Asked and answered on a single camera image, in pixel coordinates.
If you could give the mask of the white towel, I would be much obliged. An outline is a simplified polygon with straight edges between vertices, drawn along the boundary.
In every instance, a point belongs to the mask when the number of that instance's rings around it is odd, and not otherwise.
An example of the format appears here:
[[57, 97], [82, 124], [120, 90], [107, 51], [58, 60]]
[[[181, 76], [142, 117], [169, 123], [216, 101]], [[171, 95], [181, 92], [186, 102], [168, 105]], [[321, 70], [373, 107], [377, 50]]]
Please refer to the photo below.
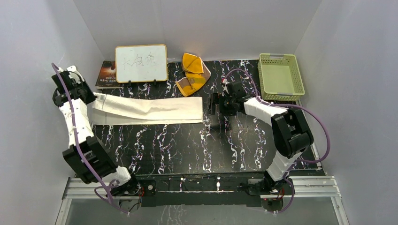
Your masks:
[[201, 97], [135, 99], [96, 94], [92, 103], [95, 125], [191, 124], [203, 121]]

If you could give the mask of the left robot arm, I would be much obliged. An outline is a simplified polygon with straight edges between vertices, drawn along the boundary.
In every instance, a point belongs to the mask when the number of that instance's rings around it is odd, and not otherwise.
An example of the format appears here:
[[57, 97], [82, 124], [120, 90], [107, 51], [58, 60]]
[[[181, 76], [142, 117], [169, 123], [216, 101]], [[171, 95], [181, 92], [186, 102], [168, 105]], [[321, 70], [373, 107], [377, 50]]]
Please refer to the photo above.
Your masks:
[[97, 97], [75, 66], [66, 70], [57, 67], [55, 71], [52, 80], [57, 88], [52, 100], [64, 116], [69, 134], [68, 148], [62, 153], [64, 160], [86, 184], [115, 180], [127, 194], [135, 195], [140, 182], [127, 168], [115, 164], [109, 149], [92, 131], [87, 106]]

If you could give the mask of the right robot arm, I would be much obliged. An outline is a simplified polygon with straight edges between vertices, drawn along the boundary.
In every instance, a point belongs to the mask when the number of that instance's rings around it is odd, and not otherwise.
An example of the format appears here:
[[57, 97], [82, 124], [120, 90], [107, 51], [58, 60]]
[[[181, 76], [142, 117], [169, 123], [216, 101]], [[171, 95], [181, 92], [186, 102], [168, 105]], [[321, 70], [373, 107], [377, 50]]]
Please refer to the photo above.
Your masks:
[[276, 155], [264, 175], [264, 187], [277, 194], [291, 166], [314, 142], [314, 137], [301, 109], [280, 107], [265, 103], [244, 91], [239, 83], [228, 83], [222, 93], [212, 93], [209, 110], [212, 114], [235, 116], [237, 113], [253, 116], [272, 128]]

